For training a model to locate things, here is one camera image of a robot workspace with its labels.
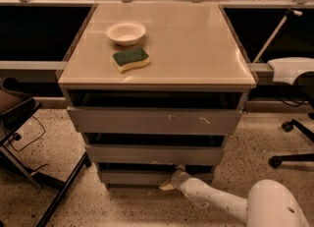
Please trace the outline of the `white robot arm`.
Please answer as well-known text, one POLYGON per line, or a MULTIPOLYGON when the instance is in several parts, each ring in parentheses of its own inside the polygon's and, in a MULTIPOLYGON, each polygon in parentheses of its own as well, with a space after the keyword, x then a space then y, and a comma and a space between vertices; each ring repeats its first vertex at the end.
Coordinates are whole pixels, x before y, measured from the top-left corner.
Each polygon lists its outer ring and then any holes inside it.
POLYGON ((216 205, 246 227, 310 227, 291 191, 273 180, 255 183, 245 199, 214 189, 180 165, 159 188, 178 190, 200 208, 216 205))

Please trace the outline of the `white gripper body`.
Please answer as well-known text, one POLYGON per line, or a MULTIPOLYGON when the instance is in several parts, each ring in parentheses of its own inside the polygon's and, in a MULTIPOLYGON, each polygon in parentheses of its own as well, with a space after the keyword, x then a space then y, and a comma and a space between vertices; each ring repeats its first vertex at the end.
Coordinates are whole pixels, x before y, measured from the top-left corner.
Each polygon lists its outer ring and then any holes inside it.
POLYGON ((178 169, 171 177, 171 184, 174 188, 179 188, 189 178, 190 175, 187 172, 178 169))

